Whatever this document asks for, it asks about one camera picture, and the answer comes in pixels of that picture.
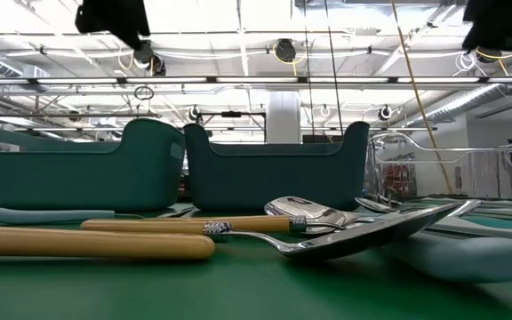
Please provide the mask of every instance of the green table surface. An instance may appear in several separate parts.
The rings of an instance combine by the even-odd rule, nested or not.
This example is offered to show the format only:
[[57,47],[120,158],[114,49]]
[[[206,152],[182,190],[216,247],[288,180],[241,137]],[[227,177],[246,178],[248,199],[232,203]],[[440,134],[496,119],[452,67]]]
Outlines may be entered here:
[[234,239],[194,263],[0,258],[0,319],[512,319],[512,283],[443,283],[379,250],[301,264]]

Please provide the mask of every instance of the metal ferrule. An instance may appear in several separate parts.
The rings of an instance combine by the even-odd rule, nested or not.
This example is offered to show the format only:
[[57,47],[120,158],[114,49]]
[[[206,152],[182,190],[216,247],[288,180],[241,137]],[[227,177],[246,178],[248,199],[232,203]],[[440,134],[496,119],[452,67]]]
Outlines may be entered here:
[[290,217],[290,232],[305,232],[307,225],[306,217]]
[[210,221],[204,225],[203,234],[210,237],[215,243],[225,243],[226,237],[222,234],[232,230],[232,225],[226,221]]

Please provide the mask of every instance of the ceiling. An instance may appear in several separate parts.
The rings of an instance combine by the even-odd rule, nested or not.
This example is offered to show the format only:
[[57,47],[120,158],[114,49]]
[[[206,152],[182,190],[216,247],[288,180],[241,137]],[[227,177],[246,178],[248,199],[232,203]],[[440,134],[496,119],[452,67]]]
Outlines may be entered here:
[[[81,2],[0,0],[0,57],[37,66],[51,77],[148,76],[148,72],[131,63],[132,51],[116,37],[105,33],[78,34],[74,17]],[[164,59],[168,76],[408,75],[402,55],[389,61],[392,52],[400,46],[400,38],[388,1],[357,1],[355,5],[346,6],[335,2],[329,6],[329,19],[326,19],[324,8],[313,7],[317,1],[309,3],[307,17],[293,6],[292,0],[144,2],[152,34],[149,39],[156,53]],[[471,27],[462,22],[463,7],[448,11],[435,28],[424,28],[439,8],[440,1],[397,2],[400,26],[405,34],[413,36],[408,41],[416,76],[472,76],[476,73],[475,68],[464,71],[460,65],[461,43]],[[34,12],[25,6],[31,6]],[[279,38],[292,39],[299,58],[305,58],[305,44],[308,43],[309,58],[301,59],[295,69],[280,63],[270,50]],[[367,50],[371,49],[372,54],[369,54]],[[507,60],[507,64],[511,63],[512,58]],[[475,65],[487,74],[499,71],[497,64],[477,62]],[[338,117],[333,116],[338,105],[333,89],[312,88],[310,92],[307,88],[299,89],[299,92],[301,105],[308,115],[313,101],[314,121],[324,125],[329,125],[330,121],[339,122]],[[422,99],[436,100],[448,92],[426,90]],[[156,94],[147,102],[147,109],[163,115],[167,123],[182,126],[193,106],[205,112],[230,109],[258,112],[266,108],[268,93],[265,88],[218,93],[169,92]],[[360,120],[376,124],[377,111],[383,106],[406,107],[414,99],[414,92],[404,88],[343,89],[338,94],[344,124]],[[56,97],[43,94],[35,98],[26,92],[24,96],[8,98],[30,108],[39,99],[39,104],[49,104],[45,109],[48,112],[73,109],[96,113],[134,112],[138,105],[136,100],[127,103],[132,99],[131,94],[115,92],[61,96],[53,101]],[[120,125],[128,120],[116,118]],[[302,117],[301,122],[309,125],[306,117]],[[253,131],[218,133],[214,137],[216,140],[262,139],[262,132],[249,118],[215,117],[212,124],[254,127]]]

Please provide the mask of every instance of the wooden handle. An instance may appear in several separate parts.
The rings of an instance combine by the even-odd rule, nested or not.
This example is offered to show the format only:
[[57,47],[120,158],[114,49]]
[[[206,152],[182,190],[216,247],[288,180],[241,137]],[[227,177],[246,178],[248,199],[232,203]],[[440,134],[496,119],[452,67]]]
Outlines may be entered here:
[[207,236],[0,227],[0,256],[202,260],[213,252]]
[[226,221],[232,229],[253,232],[290,232],[290,218],[285,216],[152,218],[144,220],[90,219],[83,229],[125,232],[159,232],[202,235],[208,221]]

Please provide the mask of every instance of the teal plastic basket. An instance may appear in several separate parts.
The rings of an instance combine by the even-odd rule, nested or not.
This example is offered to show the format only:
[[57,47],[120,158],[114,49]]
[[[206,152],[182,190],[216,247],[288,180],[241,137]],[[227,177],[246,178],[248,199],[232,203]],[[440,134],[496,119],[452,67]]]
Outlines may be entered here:
[[137,119],[121,142],[48,140],[0,130],[0,207],[154,211],[177,201],[185,138]]
[[353,123],[342,143],[219,145],[184,128],[193,204],[204,211],[259,211],[281,196],[354,210],[362,196],[369,125]]

